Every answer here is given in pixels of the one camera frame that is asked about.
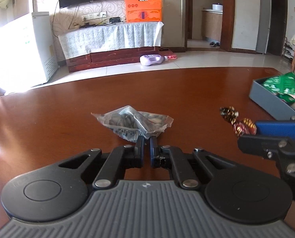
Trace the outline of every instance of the white bowl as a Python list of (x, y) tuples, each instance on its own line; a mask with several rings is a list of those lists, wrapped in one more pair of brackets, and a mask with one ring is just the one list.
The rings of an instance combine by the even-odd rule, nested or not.
[(212, 5), (212, 9), (213, 10), (217, 10), (217, 11), (222, 11), (223, 10), (223, 6), (221, 4), (213, 4)]

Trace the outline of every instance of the gray ribbed surface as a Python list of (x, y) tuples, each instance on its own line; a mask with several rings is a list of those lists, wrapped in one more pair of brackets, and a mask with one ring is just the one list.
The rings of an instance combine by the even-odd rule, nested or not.
[(233, 223), (214, 213), (195, 191), (173, 181), (124, 181), (97, 191), (84, 208), (57, 223), (12, 219), (0, 238), (295, 238), (281, 221), (261, 226)]

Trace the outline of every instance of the wooden cabinet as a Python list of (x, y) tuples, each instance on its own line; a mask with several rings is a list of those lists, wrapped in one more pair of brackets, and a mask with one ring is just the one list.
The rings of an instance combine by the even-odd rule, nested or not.
[(220, 42), (222, 28), (222, 13), (203, 11), (202, 36)]
[(127, 48), (106, 52), (90, 53), (67, 59), (69, 72), (111, 66), (125, 63), (140, 62), (142, 55), (158, 54), (159, 47)]

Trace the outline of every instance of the green package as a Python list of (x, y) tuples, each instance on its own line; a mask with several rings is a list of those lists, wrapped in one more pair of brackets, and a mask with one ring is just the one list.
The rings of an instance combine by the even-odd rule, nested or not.
[(263, 84), (268, 91), (283, 99), (289, 105), (295, 103), (295, 74), (290, 72), (284, 75), (267, 79)]

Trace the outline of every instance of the gold candy wrapper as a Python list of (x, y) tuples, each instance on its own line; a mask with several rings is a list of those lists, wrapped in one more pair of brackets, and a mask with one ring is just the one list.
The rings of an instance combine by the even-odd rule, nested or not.
[(239, 116), (238, 111), (234, 107), (221, 107), (220, 115), (234, 128), (234, 133), (237, 137), (242, 136), (243, 134), (255, 135), (257, 132), (257, 127), (254, 122), (249, 118), (244, 118), (241, 121), (237, 120)]
[(234, 107), (220, 107), (220, 115), (229, 123), (234, 124), (239, 116), (239, 112)]

